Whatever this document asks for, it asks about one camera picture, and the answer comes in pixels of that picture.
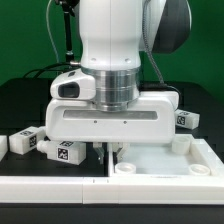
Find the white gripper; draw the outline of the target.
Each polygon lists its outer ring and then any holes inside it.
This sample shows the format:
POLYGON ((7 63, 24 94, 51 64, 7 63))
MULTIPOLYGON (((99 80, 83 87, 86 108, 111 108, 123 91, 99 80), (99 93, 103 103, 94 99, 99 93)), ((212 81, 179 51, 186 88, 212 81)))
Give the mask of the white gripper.
POLYGON ((46 135, 51 140, 94 142, 101 164, 102 142, 113 143, 120 162, 129 143, 169 143, 175 135, 174 91, 143 91, 128 104, 98 107, 93 103, 96 81, 80 71, 59 75, 51 84, 46 111, 46 135))

